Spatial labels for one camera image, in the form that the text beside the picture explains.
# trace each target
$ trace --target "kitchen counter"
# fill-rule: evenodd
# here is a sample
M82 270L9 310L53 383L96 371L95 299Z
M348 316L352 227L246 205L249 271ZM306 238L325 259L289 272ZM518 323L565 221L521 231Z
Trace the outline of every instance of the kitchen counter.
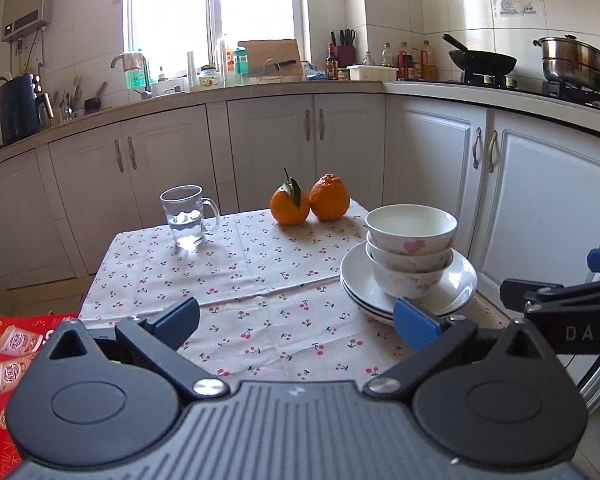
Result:
M400 94L457 101L531 114L600 134L600 110L524 92L476 88L444 82L288 82L237 86L194 93L183 92L110 108L54 126L7 146L0 150L0 162L73 134L167 110L247 98L323 93Z

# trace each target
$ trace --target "tablecloth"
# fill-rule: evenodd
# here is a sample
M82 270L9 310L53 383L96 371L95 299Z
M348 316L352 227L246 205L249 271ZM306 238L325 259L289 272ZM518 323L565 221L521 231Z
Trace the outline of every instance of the tablecloth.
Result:
M352 201L335 222L310 214L296 227L278 225L268 210L223 216L194 251L178 248L168 226L120 233L80 318L107 326L193 296L200 326L179 351L230 386L247 379L362 385L410 354L340 285L342 257L365 239L365 215ZM488 306L465 310L482 325L504 326Z

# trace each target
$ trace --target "cutting board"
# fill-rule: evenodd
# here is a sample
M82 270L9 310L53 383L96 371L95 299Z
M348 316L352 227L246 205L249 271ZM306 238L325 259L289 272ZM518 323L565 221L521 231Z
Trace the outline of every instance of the cutting board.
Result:
M249 72L258 68L263 69L267 59L273 58L276 62L295 59L296 63L283 66L279 73L273 75L302 75L300 52L296 40L238 41L238 46L243 46L247 49Z

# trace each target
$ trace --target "stainless steel pot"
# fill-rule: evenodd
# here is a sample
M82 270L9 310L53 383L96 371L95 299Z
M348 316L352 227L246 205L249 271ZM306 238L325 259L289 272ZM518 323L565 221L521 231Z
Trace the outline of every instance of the stainless steel pot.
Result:
M547 81L564 81L600 92L600 50L570 34L534 40L534 45L542 47L542 72Z

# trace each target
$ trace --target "glass mug handle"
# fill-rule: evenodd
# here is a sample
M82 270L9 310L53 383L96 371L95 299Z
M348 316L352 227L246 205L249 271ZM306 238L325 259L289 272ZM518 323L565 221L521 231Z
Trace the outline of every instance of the glass mug handle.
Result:
M200 203L203 206L205 204L208 205L211 208L211 211L214 212L214 216L216 217L216 225L214 225L213 229L207 229L206 226L204 228L204 234L205 235L212 235L213 233L215 233L216 231L218 231L218 228L220 227L220 212L218 211L218 206L210 198L201 198L200 199Z

